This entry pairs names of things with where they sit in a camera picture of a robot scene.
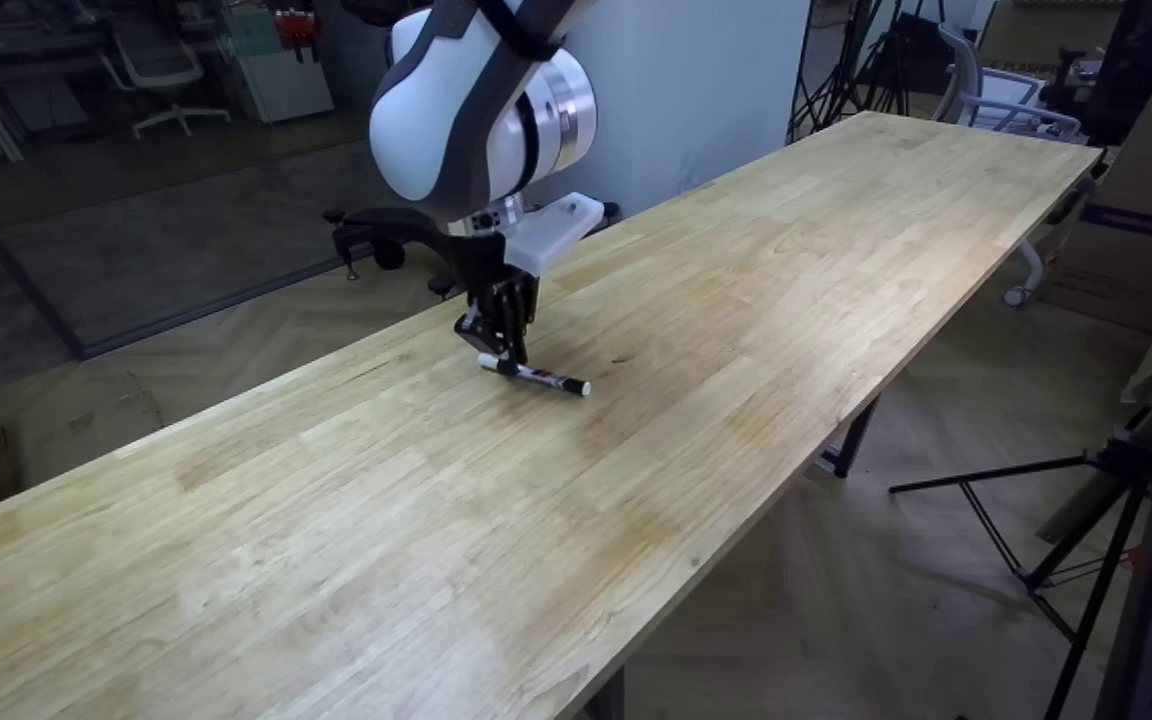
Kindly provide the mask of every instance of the office chair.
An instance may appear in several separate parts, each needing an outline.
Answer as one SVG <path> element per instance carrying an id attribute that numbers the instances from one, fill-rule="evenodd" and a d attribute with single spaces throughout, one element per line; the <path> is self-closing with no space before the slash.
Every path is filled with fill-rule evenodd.
<path id="1" fill-rule="evenodd" d="M 953 29 L 940 29 L 940 41 L 953 48 L 953 76 L 936 108 L 940 123 L 1083 143 L 1074 117 L 1049 113 L 1041 105 L 1041 76 L 982 69 L 975 45 Z M 1005 302 L 1014 309 L 1029 304 L 1030 291 L 1044 286 L 1044 257 L 1030 240 L 1020 244 L 1020 257 L 1022 282 L 1005 291 Z"/>
<path id="2" fill-rule="evenodd" d="M 181 123 L 185 135 L 191 135 L 188 120 L 230 123 L 226 108 L 185 108 L 175 99 L 188 85 L 205 81 L 205 66 L 163 25 L 157 25 L 152 18 L 134 18 L 134 11 L 113 18 L 107 41 L 115 48 L 115 61 L 107 52 L 99 52 L 99 61 L 105 61 L 105 72 L 113 76 L 113 85 L 126 95 L 142 92 L 142 95 L 169 99 L 163 113 L 152 113 L 139 123 L 130 123 L 134 140 L 157 123 Z"/>

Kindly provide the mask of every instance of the wooden table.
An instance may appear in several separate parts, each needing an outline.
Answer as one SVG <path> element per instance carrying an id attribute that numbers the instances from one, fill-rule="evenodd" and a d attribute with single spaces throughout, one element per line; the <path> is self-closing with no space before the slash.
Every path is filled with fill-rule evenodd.
<path id="1" fill-rule="evenodd" d="M 855 117 L 0 504 L 0 716 L 555 716 L 1090 170 Z"/>

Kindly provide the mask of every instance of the floor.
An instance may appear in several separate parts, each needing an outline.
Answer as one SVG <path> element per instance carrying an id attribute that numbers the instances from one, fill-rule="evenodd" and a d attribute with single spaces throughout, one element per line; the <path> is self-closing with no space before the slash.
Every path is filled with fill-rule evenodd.
<path id="1" fill-rule="evenodd" d="M 30 218 L 38 203 L 5 199 L 0 211 Z M 436 304 L 429 268 L 432 257 L 414 252 L 405 274 L 326 274 L 124 353 L 6 379 L 0 427 L 17 440 L 24 479 L 42 486 Z M 882 393 L 852 479 L 805 469 L 769 519 L 632 653 L 626 716 L 1041 716 L 1062 660 L 1057 628 L 1022 599 L 954 494 L 882 494 L 893 479 L 1090 445 L 1121 411 L 1117 388 L 1139 335 L 1044 304 L 1011 311 L 996 302 L 1009 274 Z M 1052 477 L 982 498 L 1009 538 L 1041 558 L 1036 527 L 1074 487 L 1079 477 Z M 1079 609 L 1079 595 L 1083 585 L 1057 594 L 1062 609 Z M 1083 660 L 1073 720 L 1090 716 L 1106 642 L 1113 625 Z"/>

